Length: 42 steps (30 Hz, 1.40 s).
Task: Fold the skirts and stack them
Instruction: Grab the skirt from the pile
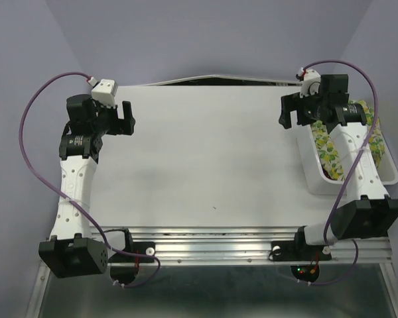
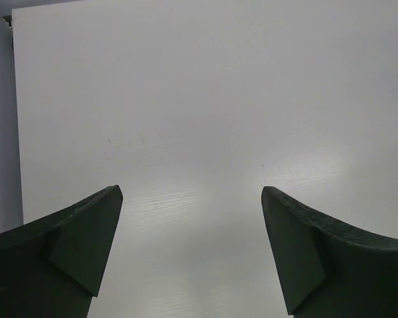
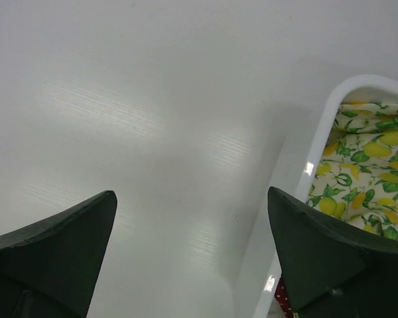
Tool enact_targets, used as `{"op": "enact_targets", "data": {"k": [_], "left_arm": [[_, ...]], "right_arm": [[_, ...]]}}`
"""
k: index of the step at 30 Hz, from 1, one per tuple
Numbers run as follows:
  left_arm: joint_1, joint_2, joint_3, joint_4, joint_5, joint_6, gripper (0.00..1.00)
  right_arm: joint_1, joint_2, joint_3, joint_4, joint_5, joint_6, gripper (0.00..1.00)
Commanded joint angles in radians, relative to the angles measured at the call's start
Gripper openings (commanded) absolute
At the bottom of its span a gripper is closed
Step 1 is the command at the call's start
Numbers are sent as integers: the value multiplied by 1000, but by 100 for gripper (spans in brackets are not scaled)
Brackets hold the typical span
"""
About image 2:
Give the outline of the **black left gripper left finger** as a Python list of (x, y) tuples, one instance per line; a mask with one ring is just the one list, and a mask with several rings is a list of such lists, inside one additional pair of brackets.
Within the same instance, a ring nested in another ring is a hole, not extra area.
[(87, 317), (122, 203), (113, 185), (0, 233), (0, 317)]

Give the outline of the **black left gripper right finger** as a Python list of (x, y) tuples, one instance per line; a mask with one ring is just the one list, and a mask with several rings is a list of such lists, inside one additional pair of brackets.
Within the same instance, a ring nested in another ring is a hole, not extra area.
[(349, 225), (267, 186), (261, 204), (287, 313), (398, 317), (398, 239)]

